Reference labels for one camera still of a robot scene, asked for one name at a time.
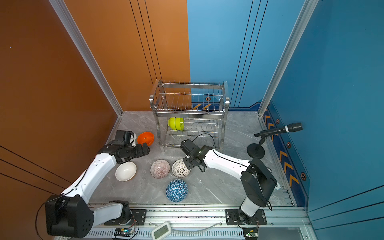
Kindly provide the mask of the lime green bowl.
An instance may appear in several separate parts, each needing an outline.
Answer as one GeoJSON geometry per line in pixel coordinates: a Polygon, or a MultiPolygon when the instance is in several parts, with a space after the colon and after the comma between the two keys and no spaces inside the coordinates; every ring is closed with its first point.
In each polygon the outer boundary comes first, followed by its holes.
{"type": "Polygon", "coordinates": [[[184,130],[184,118],[175,118],[175,127],[177,131],[184,130]]]}
{"type": "Polygon", "coordinates": [[[177,130],[175,120],[176,120],[175,117],[171,117],[171,118],[168,119],[168,126],[169,126],[172,130],[174,130],[174,131],[177,130]]]}

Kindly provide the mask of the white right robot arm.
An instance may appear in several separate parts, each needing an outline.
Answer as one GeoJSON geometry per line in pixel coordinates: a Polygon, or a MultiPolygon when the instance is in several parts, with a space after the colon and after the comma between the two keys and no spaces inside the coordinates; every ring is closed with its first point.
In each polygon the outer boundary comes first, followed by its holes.
{"type": "Polygon", "coordinates": [[[238,210],[242,221],[250,222],[259,208],[270,203],[278,181],[260,159],[236,159],[216,151],[213,147],[200,148],[191,140],[182,141],[181,150],[186,155],[183,162],[189,170],[198,167],[204,173],[208,168],[216,169],[242,183],[246,193],[246,198],[238,210]]]}

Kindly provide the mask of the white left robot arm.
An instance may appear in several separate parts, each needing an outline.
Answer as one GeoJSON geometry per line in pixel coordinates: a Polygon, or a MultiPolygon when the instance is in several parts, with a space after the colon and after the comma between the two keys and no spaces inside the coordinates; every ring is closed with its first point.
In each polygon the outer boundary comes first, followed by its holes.
{"type": "Polygon", "coordinates": [[[117,131],[115,139],[97,152],[74,183],[44,203],[48,235],[80,239],[93,227],[106,222],[118,225],[133,223],[134,215],[127,201],[112,201],[100,207],[90,207],[89,201],[111,169],[149,153],[148,144],[139,144],[132,131],[117,131]]]}

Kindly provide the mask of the white maroon patterned bowl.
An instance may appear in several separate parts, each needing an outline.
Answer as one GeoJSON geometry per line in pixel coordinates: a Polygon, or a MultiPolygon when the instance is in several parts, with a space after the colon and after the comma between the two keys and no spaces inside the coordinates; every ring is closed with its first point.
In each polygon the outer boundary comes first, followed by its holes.
{"type": "Polygon", "coordinates": [[[190,172],[183,160],[177,160],[172,165],[172,173],[177,178],[184,178],[188,176],[190,172]]]}

